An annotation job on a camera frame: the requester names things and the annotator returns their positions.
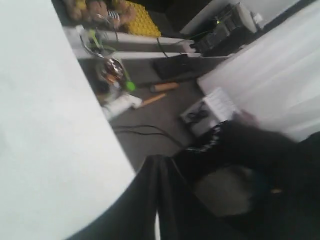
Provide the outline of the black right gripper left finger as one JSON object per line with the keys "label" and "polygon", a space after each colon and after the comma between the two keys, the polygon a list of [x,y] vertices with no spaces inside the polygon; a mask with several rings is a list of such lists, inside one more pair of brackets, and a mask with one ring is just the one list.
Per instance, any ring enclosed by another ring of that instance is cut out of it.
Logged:
{"label": "black right gripper left finger", "polygon": [[154,240],[160,156],[148,156],[128,188],[70,240]]}

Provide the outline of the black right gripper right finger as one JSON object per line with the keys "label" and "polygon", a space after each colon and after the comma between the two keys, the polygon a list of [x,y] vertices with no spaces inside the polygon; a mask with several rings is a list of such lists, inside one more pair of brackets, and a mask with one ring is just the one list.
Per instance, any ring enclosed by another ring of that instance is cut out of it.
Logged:
{"label": "black right gripper right finger", "polygon": [[234,217],[217,217],[190,190],[174,162],[159,161],[158,198],[163,240],[318,240],[320,189],[259,196],[253,209]]}

